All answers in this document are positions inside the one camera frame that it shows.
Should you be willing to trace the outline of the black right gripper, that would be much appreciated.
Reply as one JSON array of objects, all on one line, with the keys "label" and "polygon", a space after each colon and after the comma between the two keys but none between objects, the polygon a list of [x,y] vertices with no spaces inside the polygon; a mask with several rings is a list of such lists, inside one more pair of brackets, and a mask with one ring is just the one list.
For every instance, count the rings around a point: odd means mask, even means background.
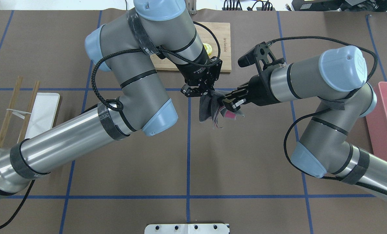
[{"label": "black right gripper", "polygon": [[274,96],[268,76],[253,76],[248,82],[224,95],[222,103],[228,111],[236,113],[242,104],[253,103],[257,106],[266,106],[280,103]]}]

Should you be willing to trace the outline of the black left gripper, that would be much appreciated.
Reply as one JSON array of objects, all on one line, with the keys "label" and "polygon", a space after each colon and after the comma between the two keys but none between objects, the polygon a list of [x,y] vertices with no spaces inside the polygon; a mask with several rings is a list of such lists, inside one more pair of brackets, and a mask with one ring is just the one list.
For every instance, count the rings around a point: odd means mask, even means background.
[{"label": "black left gripper", "polygon": [[206,61],[209,67],[201,67],[193,64],[180,65],[180,72],[184,77],[185,84],[180,92],[188,97],[200,97],[200,93],[208,95],[215,91],[214,83],[219,79],[223,61],[216,56]]}]

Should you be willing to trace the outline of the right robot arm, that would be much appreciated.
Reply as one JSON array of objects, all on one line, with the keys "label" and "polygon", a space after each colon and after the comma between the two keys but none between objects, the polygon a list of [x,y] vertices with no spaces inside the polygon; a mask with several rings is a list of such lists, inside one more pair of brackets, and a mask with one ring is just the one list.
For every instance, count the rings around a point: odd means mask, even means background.
[{"label": "right robot arm", "polygon": [[309,176],[359,186],[387,201],[387,162],[346,141],[356,120],[371,113],[377,102],[359,48],[329,49],[286,65],[263,42],[238,65],[256,65],[258,75],[225,95],[222,103],[229,111],[248,103],[266,106],[318,97],[315,113],[302,117],[311,120],[287,160]]}]

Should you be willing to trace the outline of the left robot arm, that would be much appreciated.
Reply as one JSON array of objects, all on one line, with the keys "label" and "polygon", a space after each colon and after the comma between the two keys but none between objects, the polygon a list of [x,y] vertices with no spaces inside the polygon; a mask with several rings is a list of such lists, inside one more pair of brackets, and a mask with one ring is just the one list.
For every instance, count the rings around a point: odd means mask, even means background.
[{"label": "left robot arm", "polygon": [[0,199],[32,180],[142,130],[152,136],[178,119],[152,55],[182,74],[186,97],[209,95],[222,61],[210,58],[183,0],[135,0],[134,8],[85,39],[100,102],[81,115],[11,148],[0,148]]}]

